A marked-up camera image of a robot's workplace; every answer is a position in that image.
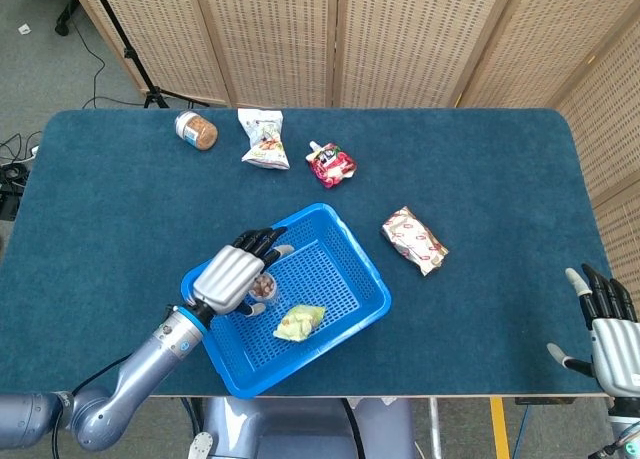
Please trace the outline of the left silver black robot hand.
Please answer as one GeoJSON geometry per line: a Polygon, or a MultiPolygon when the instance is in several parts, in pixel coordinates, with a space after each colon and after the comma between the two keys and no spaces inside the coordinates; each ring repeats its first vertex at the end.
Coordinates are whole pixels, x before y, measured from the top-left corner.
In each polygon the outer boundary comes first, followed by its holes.
{"type": "Polygon", "coordinates": [[[293,252],[291,245],[274,247],[286,226],[248,230],[225,245],[196,278],[187,300],[196,313],[245,317],[261,314],[266,307],[245,302],[249,289],[272,264],[293,252]]]}

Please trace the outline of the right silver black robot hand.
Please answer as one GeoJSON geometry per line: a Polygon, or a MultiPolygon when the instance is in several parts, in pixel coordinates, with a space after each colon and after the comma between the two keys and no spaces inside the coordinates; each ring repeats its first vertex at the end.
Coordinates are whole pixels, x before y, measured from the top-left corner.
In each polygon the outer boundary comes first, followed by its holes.
{"type": "Polygon", "coordinates": [[[547,350],[563,368],[595,379],[613,398],[639,396],[639,318],[631,295],[615,278],[607,279],[584,263],[565,270],[578,297],[591,340],[589,362],[566,354],[557,344],[547,350]]]}

